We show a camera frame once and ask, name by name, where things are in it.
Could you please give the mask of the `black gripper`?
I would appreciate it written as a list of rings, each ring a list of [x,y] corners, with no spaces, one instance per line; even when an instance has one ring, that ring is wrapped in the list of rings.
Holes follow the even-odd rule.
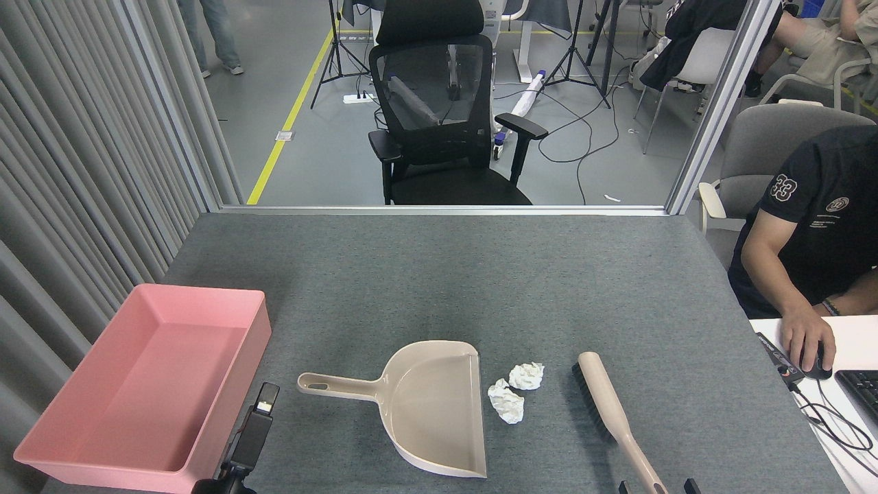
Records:
[[[230,444],[228,457],[222,463],[219,479],[202,479],[195,482],[192,494],[255,494],[244,484],[244,478],[255,469],[261,450],[263,450],[270,428],[272,410],[275,406],[279,386],[263,382],[255,399]]]

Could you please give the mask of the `person's right hand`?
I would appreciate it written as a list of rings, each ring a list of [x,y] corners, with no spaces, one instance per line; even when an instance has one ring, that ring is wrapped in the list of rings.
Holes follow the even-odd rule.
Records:
[[[781,344],[797,368],[830,371],[834,364],[836,342],[825,318],[825,306],[790,305],[781,310]]]

